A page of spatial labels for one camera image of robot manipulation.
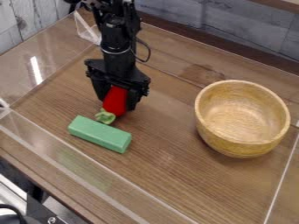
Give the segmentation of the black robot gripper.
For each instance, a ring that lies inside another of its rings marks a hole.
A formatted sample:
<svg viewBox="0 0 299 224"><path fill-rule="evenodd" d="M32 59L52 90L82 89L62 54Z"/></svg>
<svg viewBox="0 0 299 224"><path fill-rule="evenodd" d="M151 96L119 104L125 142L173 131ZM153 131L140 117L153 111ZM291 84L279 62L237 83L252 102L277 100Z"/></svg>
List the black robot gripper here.
<svg viewBox="0 0 299 224"><path fill-rule="evenodd" d="M141 96L148 96L149 94L151 78L136 67L124 76L108 73L103 59L86 59L84 64L86 66L86 76L90 79L97 98L104 101L111 87L121 87L128 90L125 109L128 111L135 110Z"/></svg>

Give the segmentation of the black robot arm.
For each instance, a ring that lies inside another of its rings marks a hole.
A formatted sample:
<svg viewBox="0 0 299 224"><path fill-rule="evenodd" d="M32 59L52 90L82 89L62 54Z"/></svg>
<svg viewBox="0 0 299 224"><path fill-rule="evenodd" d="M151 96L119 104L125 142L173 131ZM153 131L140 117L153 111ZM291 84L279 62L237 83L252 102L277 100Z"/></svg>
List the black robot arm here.
<svg viewBox="0 0 299 224"><path fill-rule="evenodd" d="M137 37L141 18L135 0L62 0L81 4L92 12L100 32L101 59L86 59L86 76L105 111L121 116L136 109L136 104L149 94L151 78L137 69L136 62L147 62L151 48Z"/></svg>

